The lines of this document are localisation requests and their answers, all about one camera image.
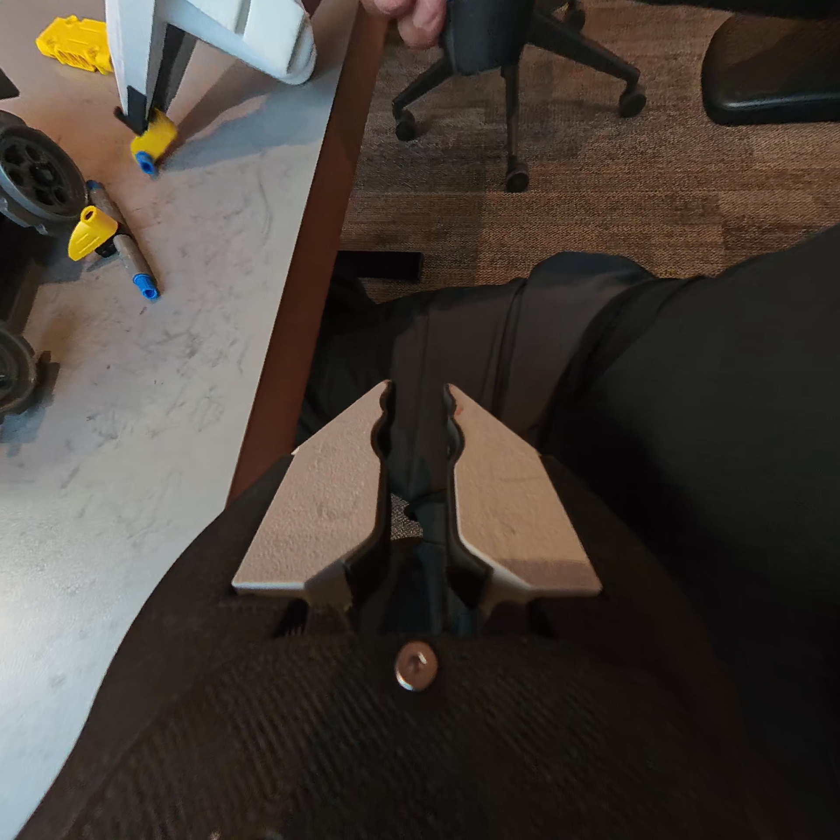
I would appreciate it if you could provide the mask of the person's right hand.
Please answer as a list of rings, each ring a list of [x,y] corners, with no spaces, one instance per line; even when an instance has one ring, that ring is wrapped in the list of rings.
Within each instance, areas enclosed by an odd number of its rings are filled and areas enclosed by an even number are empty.
[[[446,1],[361,1],[368,14],[394,22],[411,49],[434,47],[447,17]]]

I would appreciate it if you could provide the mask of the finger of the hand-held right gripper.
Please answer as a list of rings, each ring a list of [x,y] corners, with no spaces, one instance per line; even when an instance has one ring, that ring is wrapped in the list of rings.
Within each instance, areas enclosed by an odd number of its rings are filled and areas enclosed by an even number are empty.
[[[148,129],[154,109],[170,97],[175,37],[170,2],[107,1],[106,27],[119,93],[119,120],[134,132]]]
[[[176,26],[164,27],[161,65],[153,92],[153,110],[167,113],[178,92],[197,38]]]

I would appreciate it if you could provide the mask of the yellow rectangular brick panel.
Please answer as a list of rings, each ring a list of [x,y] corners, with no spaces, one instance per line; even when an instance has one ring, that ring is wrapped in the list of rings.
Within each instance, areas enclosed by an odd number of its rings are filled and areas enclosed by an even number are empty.
[[[112,59],[104,21],[75,15],[55,18],[36,38],[38,51],[60,64],[104,75]]]

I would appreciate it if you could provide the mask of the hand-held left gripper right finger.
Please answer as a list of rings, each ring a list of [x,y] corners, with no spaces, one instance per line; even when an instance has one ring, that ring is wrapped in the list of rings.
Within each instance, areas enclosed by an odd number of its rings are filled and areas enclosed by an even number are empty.
[[[537,450],[452,384],[448,434],[448,578],[478,611],[591,598],[602,582]]]

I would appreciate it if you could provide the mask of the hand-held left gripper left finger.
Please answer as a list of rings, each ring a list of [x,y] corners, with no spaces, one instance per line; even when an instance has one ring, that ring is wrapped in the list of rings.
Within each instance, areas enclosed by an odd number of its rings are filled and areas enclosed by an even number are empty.
[[[374,385],[291,456],[232,580],[238,595],[350,611],[387,566],[390,493],[381,435],[392,383]]]

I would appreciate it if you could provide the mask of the black office chair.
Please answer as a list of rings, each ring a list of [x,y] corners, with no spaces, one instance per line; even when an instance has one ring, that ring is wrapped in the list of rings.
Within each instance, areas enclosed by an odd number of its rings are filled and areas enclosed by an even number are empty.
[[[583,34],[585,11],[576,1],[451,1],[438,45],[443,55],[392,101],[395,136],[411,142],[417,122],[409,105],[455,77],[498,70],[505,82],[506,191],[529,187],[529,168],[519,158],[520,61],[526,46],[572,60],[625,83],[618,114],[632,119],[647,103],[638,68]]]

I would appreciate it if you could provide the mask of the yellow grey brick vehicle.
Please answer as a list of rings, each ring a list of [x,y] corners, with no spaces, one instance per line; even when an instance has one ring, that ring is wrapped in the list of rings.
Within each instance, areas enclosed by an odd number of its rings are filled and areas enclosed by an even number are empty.
[[[74,161],[47,134],[1,112],[1,418],[23,412],[43,380],[24,337],[43,260],[61,257],[86,205]]]

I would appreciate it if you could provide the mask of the grey axle blue tips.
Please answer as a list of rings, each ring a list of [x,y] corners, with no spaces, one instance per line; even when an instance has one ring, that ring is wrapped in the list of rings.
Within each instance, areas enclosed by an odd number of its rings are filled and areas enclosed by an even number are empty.
[[[101,183],[88,180],[86,187],[90,204],[118,224],[114,235],[98,244],[93,252],[104,259],[118,256],[141,295],[147,301],[158,300],[161,296],[158,281],[122,211]]]

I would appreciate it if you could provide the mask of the short yellow brick beam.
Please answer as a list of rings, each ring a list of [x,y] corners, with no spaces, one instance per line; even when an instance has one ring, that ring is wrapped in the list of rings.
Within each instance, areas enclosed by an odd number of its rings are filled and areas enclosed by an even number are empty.
[[[176,141],[177,134],[177,128],[173,121],[161,110],[153,109],[146,131],[130,143],[132,158],[134,152],[149,152],[155,158],[158,169],[158,164],[165,158]]]

